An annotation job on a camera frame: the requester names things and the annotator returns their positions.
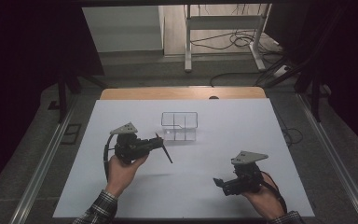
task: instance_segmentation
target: table leg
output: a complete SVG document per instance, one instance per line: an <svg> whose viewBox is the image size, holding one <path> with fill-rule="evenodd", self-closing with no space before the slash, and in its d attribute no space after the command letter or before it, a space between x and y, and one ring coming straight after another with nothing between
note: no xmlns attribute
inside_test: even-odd
<svg viewBox="0 0 358 224"><path fill-rule="evenodd" d="M258 24L258 28L255 32L255 40L249 45L249 48L251 49L252 55L255 59L255 64L257 65L259 71L266 70L266 66L264 65L263 60L261 59L260 53L258 51L258 43L260 42L260 36L264 30L264 24L266 23L267 14L269 13L269 5L270 4L266 4L266 6L264 7L260 23Z"/></svg>
<svg viewBox="0 0 358 224"><path fill-rule="evenodd" d="M186 17L186 49L185 49L185 71L191 72L191 43L190 43L190 7L187 5L187 17Z"/></svg>

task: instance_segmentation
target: wall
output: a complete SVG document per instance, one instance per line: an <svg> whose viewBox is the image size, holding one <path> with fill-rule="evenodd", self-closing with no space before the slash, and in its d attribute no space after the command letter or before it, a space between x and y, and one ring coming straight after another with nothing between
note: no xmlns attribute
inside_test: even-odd
<svg viewBox="0 0 358 224"><path fill-rule="evenodd" d="M158 7L84 7L98 52L162 49Z"/></svg>

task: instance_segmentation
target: white table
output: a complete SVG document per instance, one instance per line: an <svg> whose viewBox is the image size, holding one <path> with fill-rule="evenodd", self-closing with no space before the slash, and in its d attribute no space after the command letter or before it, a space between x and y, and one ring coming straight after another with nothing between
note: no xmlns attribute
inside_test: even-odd
<svg viewBox="0 0 358 224"><path fill-rule="evenodd" d="M225 196L213 177L235 178L230 159L241 150L268 154L257 162L280 186L288 210L314 217L269 99L98 101L54 217L79 217L104 189L103 146L109 132L129 121L138 137L162 135L162 112L198 112L195 142L166 142L151 152L119 199L117 217L259 217L241 196Z"/></svg>

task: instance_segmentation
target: human hand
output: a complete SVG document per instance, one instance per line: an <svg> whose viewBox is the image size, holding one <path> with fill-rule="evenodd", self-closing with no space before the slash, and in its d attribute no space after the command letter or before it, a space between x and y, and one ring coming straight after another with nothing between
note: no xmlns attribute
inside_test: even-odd
<svg viewBox="0 0 358 224"><path fill-rule="evenodd" d="M119 160L117 156L112 156L109 161L109 176L105 190L118 198L132 182L136 171L146 161L147 157L148 155L131 164L126 164Z"/></svg>
<svg viewBox="0 0 358 224"><path fill-rule="evenodd" d="M268 175L264 173L262 175L264 181L270 184L273 188L277 188L277 186ZM255 211L266 220L272 220L284 215L281 203L271 192L271 190L264 186L261 186L260 191L257 193L243 192L241 195L247 198L254 207Z"/></svg>

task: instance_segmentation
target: checkered shirt sleeve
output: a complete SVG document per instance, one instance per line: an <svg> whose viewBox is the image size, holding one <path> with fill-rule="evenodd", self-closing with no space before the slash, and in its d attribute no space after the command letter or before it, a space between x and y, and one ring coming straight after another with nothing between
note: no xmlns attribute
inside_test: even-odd
<svg viewBox="0 0 358 224"><path fill-rule="evenodd" d="M270 220L268 224L305 224L298 212L292 211L283 217Z"/></svg>
<svg viewBox="0 0 358 224"><path fill-rule="evenodd" d="M74 224L110 223L116 215L117 199L104 189L86 213Z"/></svg>

